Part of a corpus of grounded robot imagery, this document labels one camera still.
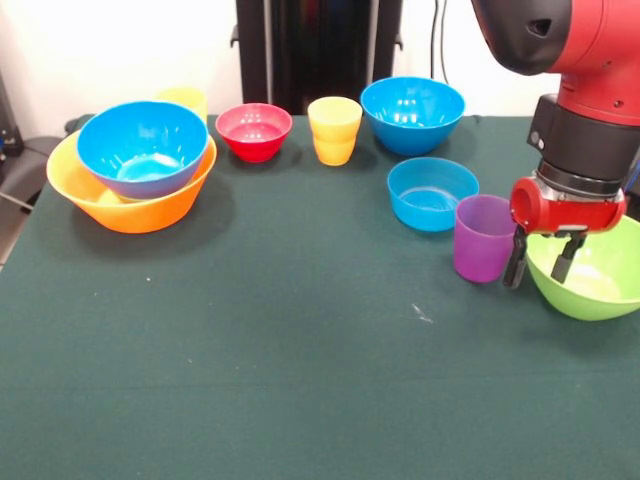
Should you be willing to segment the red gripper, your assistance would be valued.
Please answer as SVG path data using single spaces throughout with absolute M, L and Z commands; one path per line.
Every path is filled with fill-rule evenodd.
M 526 269 L 527 234 L 608 231 L 619 223 L 626 207 L 621 190 L 612 198 L 593 199 L 555 190 L 536 176 L 520 178 L 510 195 L 511 216 L 520 227 L 513 235 L 503 285 L 516 289 L 521 283 Z M 557 282 L 565 282 L 576 253 L 585 243 L 585 233 L 569 234 L 551 272 Z

